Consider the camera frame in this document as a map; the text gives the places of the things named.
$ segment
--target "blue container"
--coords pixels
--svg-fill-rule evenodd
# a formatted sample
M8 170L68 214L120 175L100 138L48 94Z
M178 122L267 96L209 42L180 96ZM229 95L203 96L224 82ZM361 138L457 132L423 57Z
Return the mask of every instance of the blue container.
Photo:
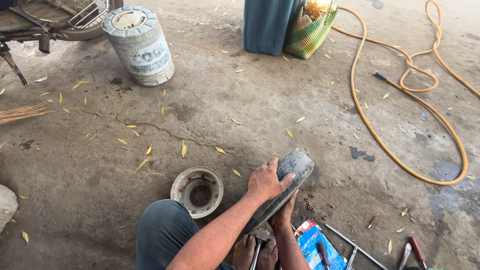
M297 4L297 0L245 0L243 48L253 53L280 55Z

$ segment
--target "air hose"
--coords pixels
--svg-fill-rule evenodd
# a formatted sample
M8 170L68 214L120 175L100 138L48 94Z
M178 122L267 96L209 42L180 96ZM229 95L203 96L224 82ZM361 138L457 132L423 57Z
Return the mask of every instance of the air hose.
M427 7L428 7L428 3L429 2L432 2L436 8L437 8L437 12L438 12L438 23L430 16L428 10L427 10ZM429 53L431 51L433 51L438 59L438 61L442 64L442 66L453 76L455 77L458 81L460 81L465 87L467 87L468 89L470 89L470 91L472 91L475 95L479 96L480 97L480 93L475 90L472 86L470 86L468 83L466 83L462 78L460 78L457 74L455 74L446 64L445 62L442 60L442 58L440 57L440 55L438 54L438 51L437 51L437 48L438 46L440 45L440 39L442 38L442 30L441 30L441 24L442 24L442 16L440 14L440 7L438 5L438 3L435 1L435 0L428 0L426 3L425 3L425 12L427 13L427 16L428 18L430 19L430 21L435 25L435 27L437 28L437 33L436 33L436 37L437 37L437 40L434 42L433 44L433 48L430 49L430 50L426 50L426 51L422 51L422 52L417 52L413 55L408 55L405 51L403 51L402 49L398 48L398 47L395 47L393 45L390 45L390 44L387 44L387 43L384 43L384 42L381 42L381 41L377 41L377 40L374 40L374 39L371 39L371 38L367 38L367 26L365 25L365 22L363 21L363 19L360 17L360 15L358 15L356 12L354 12L353 10L351 9L348 9L348 8L345 8L345 7L339 7L340 9L343 9L343 10L346 10L352 14L354 14L361 22L362 26L363 26L363 36L358 36L358 35L355 35L355 34L352 34L352 33L349 33L349 32L346 32L346 31L343 31L341 29L338 29L337 27L335 26L332 26L333 29L335 29L336 31L340 32L340 33L343 33L347 36L350 36L350 37L356 37L358 39L361 39L361 43L360 43L360 47L357 51L357 55L355 56L355 59L353 61L353 64L352 64L352 69L351 69L351 72L350 72L350 86L351 86L351 91L352 91L352 95L353 95L353 100L355 101L355 105L357 105L357 109L360 113L360 116L362 117L363 121L365 122L365 124L367 125L368 129L370 130L370 132L372 133L372 135L375 137L375 139L377 140L377 142L380 144L380 146L385 150L385 152L387 152L387 154L393 159L395 160L396 163L398 163L403 169L405 169L407 172L409 172L410 174L412 174L413 176L423 180L423 181L426 181L426 182L429 182L431 184L438 184L438 185L451 185L451 184L456 184L458 182L460 182L464 177L465 175L467 175L467 170L468 170L468 160L467 160L467 155L465 153L465 149L463 148L463 145L462 143L460 142L460 139L458 138L457 134L455 133L455 131L453 130L452 126L447 122L447 120L437 111L435 110L432 106L430 106L427 102L423 101L422 99L420 99L419 97L415 96L414 94L412 93L419 93L419 92L427 92L427 91L431 91L433 89L435 89L437 86L438 86L438 79L435 78L435 76L433 76L433 74L431 73L428 73L416 66L413 65L413 60L412 58L417 56L417 55L421 55L421 54L426 54L426 53ZM392 86L394 86L395 88L397 88L398 90L402 91L403 93L405 93L407 96L413 98L414 100L418 101L419 103L421 103L422 105L424 105L425 107L427 107L430 111L432 111L444 124L445 126L448 128L448 130L450 131L450 133L452 134L453 138L455 139L455 142L456 144L458 145L458 149L460 150L460 154L462 155L462 161L463 161L463 168L462 168L462 172L460 173L460 175L454 179L454 180L451 180L451 181L436 181L436 180L432 180L432 179L429 179L427 177L424 177L424 176L421 176L420 174L414 172L412 169L410 169L409 167L407 167L405 164L403 164L389 149L388 147L382 142L382 140L380 139L380 137L377 135L377 133L373 130L372 126L370 125L370 123L368 122L367 120L367 117L365 116L365 114L363 113L363 110L360 106L360 103L357 99L357 94L355 93L355 85L354 85L354 73L355 73L355 66L357 65L357 60L360 56L360 52L361 52L361 49L363 47L363 44L365 44L365 41L369 41L369 42L372 42L372 43L376 43L376 44L380 44L380 45L383 45L383 46L386 46L386 47L389 47L389 48L392 48L392 49L395 49L399 52L401 52L403 55L405 55L407 57L407 65L409 66L409 68L407 69L407 71L403 74L402 78L400 79L400 85L397 85L396 83L390 81L389 79L387 79L384 75L382 75L381 73L379 72L375 72L375 77L377 78L380 78L382 79L383 81L386 81L388 82L389 84L391 84ZM418 72L421 72L427 76L429 76L430 78L432 78L432 80L434 80L435 84L430 87L430 88L427 88L427 89L423 89L423 90L415 90L415 89L410 89L408 87L406 87L404 84L403 84L403 80L405 79L405 77L408 75L408 73L412 70L416 70Z

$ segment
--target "rock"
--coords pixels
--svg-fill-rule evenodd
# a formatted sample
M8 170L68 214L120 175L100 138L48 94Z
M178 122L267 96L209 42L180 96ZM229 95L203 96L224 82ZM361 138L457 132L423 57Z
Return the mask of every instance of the rock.
M15 193L0 185L0 233L5 228L5 224L10 221L17 210L18 202Z

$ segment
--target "woven basket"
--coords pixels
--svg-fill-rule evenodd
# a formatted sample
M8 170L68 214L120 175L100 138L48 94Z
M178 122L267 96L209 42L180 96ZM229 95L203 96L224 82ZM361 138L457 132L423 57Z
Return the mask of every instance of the woven basket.
M303 59L309 58L315 50L320 47L327 37L328 31L330 31L330 27L338 12L338 5L336 5L336 1L333 0L330 6L336 5L335 11L327 12L327 15L323 18L312 21L310 17L304 13L305 1L306 0L299 0L296 15L297 19L292 25L288 41L283 49L285 52Z

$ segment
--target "screwdriver handle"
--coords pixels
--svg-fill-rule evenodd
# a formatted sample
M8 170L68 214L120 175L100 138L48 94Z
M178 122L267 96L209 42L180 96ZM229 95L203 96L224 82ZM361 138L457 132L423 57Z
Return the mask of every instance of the screwdriver handle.
M420 250L420 245L415 237L409 237L410 245L412 245L413 250L417 254L417 259L420 262L425 262L425 258L423 257L421 250Z
M325 250L325 246L323 242L318 243L318 248L320 249L320 254L322 255L322 258L324 259L324 264L328 266L328 260L327 260L327 251Z

